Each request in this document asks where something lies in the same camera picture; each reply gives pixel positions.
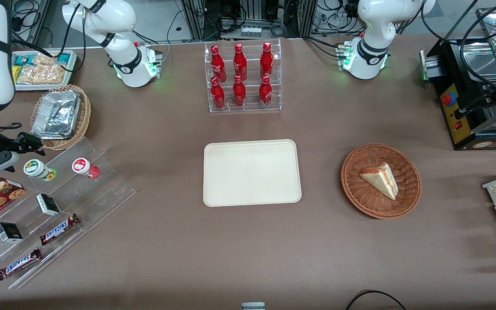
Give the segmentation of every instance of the acrylic bottle rack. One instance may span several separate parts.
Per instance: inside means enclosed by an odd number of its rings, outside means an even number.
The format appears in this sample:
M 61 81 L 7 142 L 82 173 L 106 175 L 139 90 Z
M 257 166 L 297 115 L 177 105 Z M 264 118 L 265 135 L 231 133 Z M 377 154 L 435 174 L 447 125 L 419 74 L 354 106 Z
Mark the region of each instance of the acrylic bottle rack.
M 41 179 L 26 178 L 21 181 L 26 195 L 0 212 L 0 222 L 15 223 L 24 239 L 16 244 L 3 243 L 0 239 L 0 269 L 28 255 L 35 248 L 40 249 L 43 259 L 30 263 L 25 269 L 18 270 L 0 281 L 2 287 L 22 287 L 135 194 L 136 191 L 128 181 L 114 170 L 103 155 L 104 151 L 87 138 L 83 138 L 46 163 L 48 167 L 57 170 L 54 180 L 45 182 Z M 97 178 L 89 179 L 71 170 L 71 163 L 79 157 L 84 157 L 99 167 L 100 174 Z M 48 216 L 41 212 L 36 200 L 40 192 L 53 196 L 61 211 L 57 216 Z M 74 213 L 81 222 L 42 246 L 39 237 Z
M 260 107 L 260 57 L 263 52 L 263 46 L 265 42 L 271 43 L 271 53 L 273 54 L 273 73 L 270 75 L 270 85 L 273 88 L 271 93 L 271 105 L 269 108 Z M 246 55 L 246 61 L 248 63 L 248 79 L 244 81 L 246 86 L 246 104 L 244 107 L 240 108 L 234 103 L 233 95 L 233 85 L 235 69 L 233 67 L 233 58 L 235 57 L 235 43 L 242 43 L 242 49 L 244 55 Z M 219 53 L 223 60 L 225 61 L 225 71 L 227 74 L 227 80 L 221 83 L 223 90 L 225 92 L 225 108 L 223 110 L 218 110 L 215 108 L 212 100 L 212 94 L 210 92 L 212 84 L 210 79 L 213 77 L 212 71 L 212 53 L 210 52 L 210 47 L 212 45 L 217 45 L 219 47 Z M 282 108 L 282 67 L 281 67 L 281 41 L 280 39 L 273 40 L 250 40 L 250 41 L 220 41 L 215 43 L 206 43 L 205 45 L 205 72 L 206 72 L 206 87 L 208 89 L 208 102 L 210 112 L 265 112 L 268 110 L 281 110 Z

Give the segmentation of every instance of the red switch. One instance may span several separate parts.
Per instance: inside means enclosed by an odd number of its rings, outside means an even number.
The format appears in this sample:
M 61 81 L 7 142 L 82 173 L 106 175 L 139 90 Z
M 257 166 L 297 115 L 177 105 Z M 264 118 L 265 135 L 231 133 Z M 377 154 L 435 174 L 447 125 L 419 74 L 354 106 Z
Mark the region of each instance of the red switch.
M 441 97 L 441 103 L 445 105 L 449 105 L 453 102 L 453 96 L 451 94 L 446 94 Z

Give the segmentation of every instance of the coca-cola bottle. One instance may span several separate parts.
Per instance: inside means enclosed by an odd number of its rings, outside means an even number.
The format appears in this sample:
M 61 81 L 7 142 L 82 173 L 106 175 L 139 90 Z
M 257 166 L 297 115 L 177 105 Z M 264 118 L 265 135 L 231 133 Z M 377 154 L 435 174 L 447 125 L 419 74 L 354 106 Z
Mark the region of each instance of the coca-cola bottle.
M 246 86 L 244 86 L 242 77 L 239 74 L 235 76 L 235 84 L 232 87 L 232 92 L 235 94 L 236 106 L 242 108 L 246 104 Z
M 223 57 L 219 55 L 219 47 L 217 47 L 217 45 L 212 45 L 210 51 L 212 51 L 212 71 L 214 76 L 219 79 L 219 82 L 225 83 L 227 74 L 225 73 L 225 62 L 223 61 Z
M 218 110 L 223 110 L 225 108 L 225 93 L 223 92 L 223 88 L 219 85 L 219 80 L 217 77 L 212 77 L 210 82 L 212 83 L 210 92 L 212 93 L 212 100 L 215 108 Z
M 242 44 L 235 44 L 235 58 L 232 60 L 235 66 L 235 74 L 240 75 L 240 78 L 245 81 L 248 78 L 248 66 L 246 65 L 246 56 L 242 51 Z
M 271 53 L 271 43 L 265 42 L 263 44 L 263 53 L 260 58 L 260 75 L 263 78 L 273 73 L 273 54 Z
M 269 76 L 265 75 L 261 79 L 261 85 L 260 85 L 260 107 L 261 108 L 269 108 L 271 106 L 271 92 L 273 91 L 273 88 L 269 84 Z

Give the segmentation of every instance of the brown table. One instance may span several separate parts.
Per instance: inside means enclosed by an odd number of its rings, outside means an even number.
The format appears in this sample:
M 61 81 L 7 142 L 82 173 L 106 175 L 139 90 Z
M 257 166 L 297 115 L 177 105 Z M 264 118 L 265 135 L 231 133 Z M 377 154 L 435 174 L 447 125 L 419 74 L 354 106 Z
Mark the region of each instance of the brown table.
M 0 306 L 332 310 L 378 289 L 412 310 L 496 308 L 496 214 L 481 188 L 496 179 L 496 151 L 453 151 L 420 79 L 418 53 L 433 43 L 398 37 L 382 73 L 359 81 L 305 41 L 282 40 L 283 110 L 250 115 L 208 112 L 203 44 L 174 45 L 163 78 L 139 89 L 116 78 L 102 49 L 88 50 L 74 81 L 93 105 L 87 136 L 139 192 L 20 290 L 0 286 Z M 39 96 L 17 94 L 0 124 L 27 125 Z M 264 139 L 296 142 L 301 201 L 206 207 L 205 145 Z M 374 220 L 347 200 L 339 169 L 364 143 L 414 161 L 423 191 L 408 216 Z

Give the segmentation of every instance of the wicker basket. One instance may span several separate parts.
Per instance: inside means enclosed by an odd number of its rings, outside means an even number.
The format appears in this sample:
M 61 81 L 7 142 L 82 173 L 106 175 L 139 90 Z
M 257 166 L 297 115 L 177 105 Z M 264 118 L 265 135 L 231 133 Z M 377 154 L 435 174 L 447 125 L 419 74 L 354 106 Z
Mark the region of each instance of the wicker basket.
M 399 193 L 391 200 L 361 176 L 368 167 L 388 163 L 394 174 Z M 354 149 L 342 164 L 342 187 L 350 201 L 362 212 L 380 219 L 407 215 L 419 202 L 422 184 L 411 159 L 398 149 L 383 144 L 367 144 Z
M 89 102 L 89 98 L 85 95 L 85 92 L 81 90 L 81 88 L 74 85 L 67 85 L 63 87 L 58 87 L 50 92 L 64 92 L 65 90 L 74 90 L 81 94 L 81 103 L 80 110 L 77 113 L 77 121 L 74 128 L 74 136 L 68 140 L 41 140 L 43 143 L 43 147 L 46 149 L 53 149 L 54 151 L 62 151 L 67 149 L 73 145 L 75 145 L 78 141 L 81 140 L 85 136 L 85 132 L 87 132 L 87 127 L 89 127 L 89 118 L 91 117 L 91 103 Z M 30 118 L 30 126 L 34 125 L 34 120 L 37 116 L 37 110 L 40 106 L 40 102 L 43 96 L 37 101 L 36 107 L 34 108 L 34 112 L 32 117 Z

